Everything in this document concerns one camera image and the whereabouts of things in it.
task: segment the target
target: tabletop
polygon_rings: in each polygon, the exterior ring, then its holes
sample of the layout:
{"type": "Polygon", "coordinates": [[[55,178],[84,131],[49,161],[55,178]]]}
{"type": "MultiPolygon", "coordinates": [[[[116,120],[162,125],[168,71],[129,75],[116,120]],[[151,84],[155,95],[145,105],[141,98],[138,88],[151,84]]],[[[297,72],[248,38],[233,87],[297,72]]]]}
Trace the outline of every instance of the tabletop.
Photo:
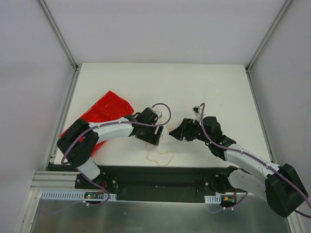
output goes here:
{"type": "MultiPolygon", "coordinates": [[[[200,141],[178,141],[168,131],[183,118],[195,118],[192,107],[206,103],[205,115],[216,116],[222,131],[246,150],[269,161],[259,116],[243,65],[84,63],[64,129],[109,90],[127,100],[135,112],[163,102],[172,119],[158,147],[134,137],[108,140],[93,156],[98,165],[227,167],[200,141]]],[[[156,110],[168,117],[164,106],[156,110]]],[[[63,154],[56,152],[55,164],[63,154]]]]}

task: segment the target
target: purple cable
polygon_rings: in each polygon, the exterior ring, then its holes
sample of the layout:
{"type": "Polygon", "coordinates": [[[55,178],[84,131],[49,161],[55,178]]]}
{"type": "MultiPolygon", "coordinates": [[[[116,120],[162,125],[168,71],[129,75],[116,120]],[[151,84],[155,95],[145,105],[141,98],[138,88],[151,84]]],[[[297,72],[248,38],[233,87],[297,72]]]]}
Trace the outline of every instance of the purple cable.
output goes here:
{"type": "Polygon", "coordinates": [[[250,153],[247,153],[245,151],[240,151],[240,150],[237,150],[237,149],[233,149],[233,148],[228,148],[228,147],[224,147],[224,146],[221,146],[217,143],[215,143],[209,136],[208,134],[206,133],[205,131],[205,128],[204,128],[204,125],[203,125],[203,113],[204,113],[204,110],[205,110],[205,103],[202,103],[201,104],[202,106],[202,112],[201,112],[201,127],[202,127],[202,130],[203,130],[203,133],[205,135],[205,137],[215,146],[217,146],[218,148],[221,148],[221,149],[224,149],[224,150],[230,150],[230,151],[234,151],[234,152],[238,152],[238,153],[242,153],[242,154],[245,154],[247,155],[248,157],[251,157],[252,159],[256,160],[257,162],[259,162],[260,164],[266,166],[268,169],[270,169],[271,171],[273,171],[276,175],[278,175],[281,179],[283,179],[286,183],[288,183],[294,190],[296,190],[301,196],[302,198],[306,201],[306,203],[308,204],[308,206],[310,207],[311,209],[311,202],[310,200],[307,198],[307,196],[296,186],[294,185],[290,180],[288,180],[286,177],[284,177],[281,173],[279,173],[278,171],[276,171],[274,168],[272,168],[271,166],[268,166],[264,161],[262,161],[261,159],[257,158],[256,156],[250,154],[250,153]]]}
{"type": "MultiPolygon", "coordinates": [[[[245,195],[242,197],[242,199],[241,200],[239,200],[234,206],[232,206],[232,208],[234,207],[237,207],[243,200],[245,200],[245,198],[247,197],[247,195],[248,195],[248,192],[246,192],[245,193],[245,195]]],[[[228,207],[228,208],[222,208],[222,209],[219,209],[219,210],[216,210],[216,211],[211,211],[211,210],[209,210],[208,208],[206,208],[207,209],[207,211],[209,211],[211,214],[217,214],[217,213],[219,213],[219,212],[221,212],[221,211],[223,211],[223,210],[231,210],[231,207],[228,207]]]]}
{"type": "MultiPolygon", "coordinates": [[[[144,123],[140,123],[140,122],[134,122],[134,121],[121,121],[121,122],[118,122],[118,121],[114,121],[114,122],[107,122],[107,123],[103,123],[101,124],[99,127],[103,127],[103,126],[108,126],[108,125],[117,125],[117,124],[135,124],[135,125],[142,125],[142,126],[149,126],[149,127],[159,127],[159,126],[163,126],[163,125],[166,125],[167,123],[169,123],[169,121],[171,120],[172,118],[172,112],[171,112],[171,109],[169,108],[169,106],[167,106],[166,104],[164,103],[156,103],[154,104],[152,107],[155,107],[157,105],[164,105],[168,111],[169,111],[169,118],[166,122],[162,123],[162,124],[158,124],[158,125],[150,125],[150,124],[144,124],[144,123]]],[[[61,164],[62,165],[65,165],[65,164],[68,164],[68,162],[65,163],[65,159],[67,157],[67,155],[69,154],[69,151],[71,151],[71,149],[74,147],[74,145],[80,140],[81,137],[83,137],[86,133],[94,130],[98,128],[98,126],[93,126],[87,130],[85,130],[82,134],[80,134],[75,140],[74,142],[68,147],[67,151],[65,152],[62,160],[61,160],[61,164]]]]}
{"type": "Polygon", "coordinates": [[[42,206],[40,206],[39,212],[44,213],[45,215],[55,215],[57,213],[60,213],[60,212],[62,212],[64,210],[69,209],[70,207],[72,207],[73,205],[78,204],[78,203],[83,203],[83,201],[82,200],[75,201],[75,202],[65,206],[63,209],[60,209],[60,210],[57,210],[57,211],[54,211],[54,212],[45,212],[44,210],[42,210],[42,206]]]}

